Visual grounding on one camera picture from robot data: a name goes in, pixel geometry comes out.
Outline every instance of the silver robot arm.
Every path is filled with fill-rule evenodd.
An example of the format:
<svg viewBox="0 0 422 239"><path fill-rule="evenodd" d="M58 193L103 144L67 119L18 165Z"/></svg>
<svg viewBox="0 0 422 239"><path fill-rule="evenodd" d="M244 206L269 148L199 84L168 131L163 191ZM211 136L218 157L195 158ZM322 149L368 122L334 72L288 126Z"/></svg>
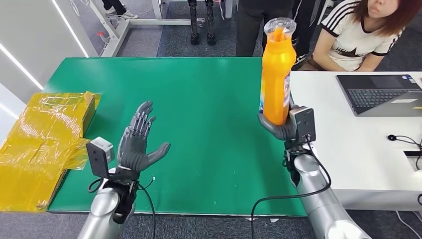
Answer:
<svg viewBox="0 0 422 239"><path fill-rule="evenodd" d="M135 199L141 171L163 158L170 149L162 144L155 152L146 154L147 137L155 117L148 119L152 102L139 106L130 125L125 129L117 151L117 168L108 169L113 160L113 145L98 137L87 143L92 172L100 177L98 192L78 239L118 239L135 211Z"/></svg>
<svg viewBox="0 0 422 239"><path fill-rule="evenodd" d="M300 176L296 186L298 194L315 192L328 183L312 155L297 156L294 165ZM318 239L370 239L349 216L331 188L301 198L301 201Z"/></svg>
<svg viewBox="0 0 422 239"><path fill-rule="evenodd" d="M258 115L261 124L276 138L285 141L285 165L298 194L313 193L328 185L325 172L315 158L312 141L316 139L314 110L294 105L291 98L286 124L271 124ZM318 239L370 239L346 212L332 189L301 198Z"/></svg>

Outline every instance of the sneaker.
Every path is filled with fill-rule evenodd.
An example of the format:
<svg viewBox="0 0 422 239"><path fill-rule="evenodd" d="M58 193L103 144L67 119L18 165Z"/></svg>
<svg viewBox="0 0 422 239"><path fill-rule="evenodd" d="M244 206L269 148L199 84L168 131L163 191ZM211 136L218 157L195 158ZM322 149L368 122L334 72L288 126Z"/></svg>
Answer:
<svg viewBox="0 0 422 239"><path fill-rule="evenodd" d="M116 9L114 9L114 6L111 6L111 8L109 10L105 10L106 14L112 14L114 12L116 12Z"/></svg>
<svg viewBox="0 0 422 239"><path fill-rule="evenodd" d="M296 62L295 62L295 64L294 64L294 66L296 66L297 64L299 64L299 63L303 62L305 59L306 59L306 54L305 54L305 55L302 55L302 56L298 56L298 57L296 58Z"/></svg>
<svg viewBox="0 0 422 239"><path fill-rule="evenodd" d="M123 18L123 19L137 19L139 16L138 15L133 15L129 11L126 11L120 17Z"/></svg>

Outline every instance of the bottle cap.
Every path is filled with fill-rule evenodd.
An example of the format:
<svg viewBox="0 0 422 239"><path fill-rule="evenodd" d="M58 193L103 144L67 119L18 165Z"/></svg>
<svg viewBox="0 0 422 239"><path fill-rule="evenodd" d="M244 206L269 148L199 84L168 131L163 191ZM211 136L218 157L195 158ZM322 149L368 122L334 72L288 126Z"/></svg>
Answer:
<svg viewBox="0 0 422 239"><path fill-rule="evenodd" d="M295 21L287 17L271 19L264 26L264 32L267 34L267 39L273 42L290 38L295 30Z"/></svg>

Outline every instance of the bottle label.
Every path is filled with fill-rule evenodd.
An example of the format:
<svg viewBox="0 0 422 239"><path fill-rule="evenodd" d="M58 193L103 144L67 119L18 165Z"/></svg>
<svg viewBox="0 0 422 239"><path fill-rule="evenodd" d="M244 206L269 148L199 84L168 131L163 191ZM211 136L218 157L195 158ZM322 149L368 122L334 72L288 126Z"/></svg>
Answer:
<svg viewBox="0 0 422 239"><path fill-rule="evenodd" d="M289 104L290 99L290 72L284 78L284 100L283 100L283 107Z"/></svg>
<svg viewBox="0 0 422 239"><path fill-rule="evenodd" d="M259 112L261 114L264 113L264 92L265 92L264 80L261 78L261 96L259 97Z"/></svg>

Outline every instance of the green tabletop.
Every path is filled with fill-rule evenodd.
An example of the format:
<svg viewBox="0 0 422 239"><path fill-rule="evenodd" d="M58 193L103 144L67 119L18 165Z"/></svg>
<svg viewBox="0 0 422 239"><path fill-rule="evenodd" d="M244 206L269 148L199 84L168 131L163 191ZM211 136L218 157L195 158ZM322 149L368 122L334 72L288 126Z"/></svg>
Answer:
<svg viewBox="0 0 422 239"><path fill-rule="evenodd" d="M44 91L102 94L86 138L101 136L115 152L138 106L152 100L147 151L172 144L140 177L156 179L148 188L156 212L247 215L262 197L296 194L283 143L256 116L260 81L261 58L67 58ZM49 211L89 211L95 179L89 163L70 171ZM136 211L151 211L142 191ZM263 202L256 214L305 216L299 199Z"/></svg>

